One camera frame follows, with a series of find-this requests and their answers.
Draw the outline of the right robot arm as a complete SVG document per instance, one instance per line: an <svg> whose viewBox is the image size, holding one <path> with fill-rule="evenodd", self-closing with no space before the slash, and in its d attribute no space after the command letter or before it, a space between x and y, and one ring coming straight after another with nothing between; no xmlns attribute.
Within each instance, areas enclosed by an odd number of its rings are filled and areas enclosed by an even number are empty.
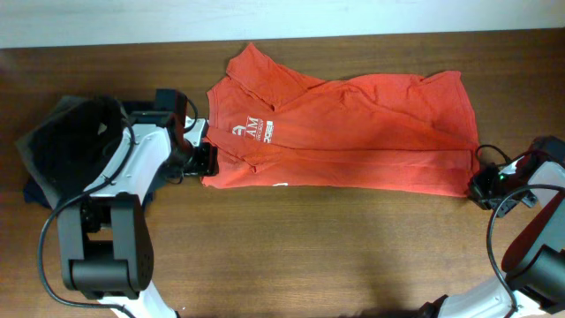
<svg viewBox="0 0 565 318"><path fill-rule="evenodd" d="M418 317L530 317L564 309L564 142L536 138L527 151L501 164L484 164L469 182L469 197L491 211L486 251L493 278L466 293L425 303ZM497 219L524 204L538 214L509 245L493 254Z"/></svg>

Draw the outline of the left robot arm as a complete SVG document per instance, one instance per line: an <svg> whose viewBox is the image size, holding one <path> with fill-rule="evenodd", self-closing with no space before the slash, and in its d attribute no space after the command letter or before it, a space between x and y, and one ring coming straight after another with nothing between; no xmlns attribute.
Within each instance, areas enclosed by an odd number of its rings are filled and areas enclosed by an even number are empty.
<svg viewBox="0 0 565 318"><path fill-rule="evenodd" d="M176 317L152 281L145 207L171 179L214 176L217 149L204 140L208 121L188 117L195 106L175 89L123 106L127 122L116 152L52 217L63 284L87 298L86 308L108 308L119 317Z"/></svg>

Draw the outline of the orange t-shirt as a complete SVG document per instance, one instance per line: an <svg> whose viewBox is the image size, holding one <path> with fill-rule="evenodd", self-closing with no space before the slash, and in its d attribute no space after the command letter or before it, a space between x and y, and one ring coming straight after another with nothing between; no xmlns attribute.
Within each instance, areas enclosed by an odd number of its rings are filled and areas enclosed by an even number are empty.
<svg viewBox="0 0 565 318"><path fill-rule="evenodd" d="M205 186L336 186L463 197L478 128L458 71L347 80L247 46L207 94L218 173Z"/></svg>

